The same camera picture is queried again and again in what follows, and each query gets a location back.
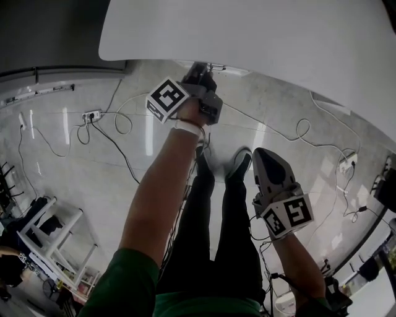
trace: floor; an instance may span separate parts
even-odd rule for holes
[[[132,74],[121,82],[109,111],[116,111],[129,97],[150,91],[166,76],[180,80],[186,71],[173,61],[139,61]],[[331,266],[336,267],[360,241],[376,216],[362,213],[354,224],[350,216],[343,216],[346,208],[343,189],[351,177],[351,171],[346,175],[337,173],[335,191],[335,168],[340,156],[337,150],[316,149],[302,141],[288,142],[269,127],[288,137],[296,137],[297,122],[307,118],[311,122],[311,130],[305,136],[307,140],[316,144],[335,144],[341,149],[356,149],[356,136],[316,108],[305,89],[255,73],[241,77],[216,72],[214,79],[218,84],[217,93],[226,103],[219,123],[207,129],[218,161],[227,162],[242,145],[252,149],[265,147],[286,159],[303,190],[309,193],[315,216],[315,222],[300,230],[297,236],[318,263],[328,258]],[[16,166],[24,190],[30,197],[34,198],[34,194],[23,177],[17,151],[20,141],[19,113],[24,114],[29,127],[33,124],[42,132],[56,153],[64,155],[69,130],[75,124],[82,124],[81,113],[105,110],[117,84],[118,80],[76,82],[74,92],[53,93],[0,110],[0,159]],[[136,98],[122,110],[133,122],[129,135],[117,134],[113,115],[104,116],[100,121],[101,128],[127,155],[138,179],[143,177],[155,159],[171,128],[170,123],[161,125],[146,112],[144,99],[144,96]],[[381,206],[370,197],[369,190],[390,154],[383,146],[385,137],[354,114],[337,113],[337,116],[355,129],[362,139],[355,175],[346,190],[349,211],[364,205],[379,211]],[[118,124],[121,131],[128,130],[125,119],[118,119]],[[306,128],[303,123],[300,133]],[[85,131],[81,130],[80,135],[83,141],[86,140]],[[67,158],[55,156],[34,129],[23,132],[20,151],[25,171],[40,194],[56,196],[57,205],[63,210],[84,210],[84,224],[76,230],[74,239],[79,243],[79,250],[88,250],[93,240],[98,243],[100,249],[94,262],[104,270],[118,247],[128,208],[137,189],[123,157],[110,141],[92,128],[88,145],[79,143],[73,131]],[[225,189],[222,176],[219,169],[212,196],[212,256],[217,249],[222,222],[221,206]],[[252,170],[246,175],[245,183],[247,209],[253,216],[251,202],[258,189],[254,185]],[[88,232],[91,236],[89,241],[85,238]],[[252,234],[256,238],[267,236],[263,221],[252,221]],[[255,241],[255,244],[258,247],[260,242]],[[73,247],[70,252],[78,253]],[[272,246],[264,252],[264,256],[271,272],[282,272]],[[274,282],[274,287],[277,295],[288,290],[288,286],[278,280]]]

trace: wrist strap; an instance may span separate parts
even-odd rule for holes
[[[201,135],[200,128],[198,128],[197,126],[194,126],[192,123],[188,123],[185,121],[177,120],[176,123],[174,124],[174,128],[188,131],[188,132],[193,133],[199,137]]]

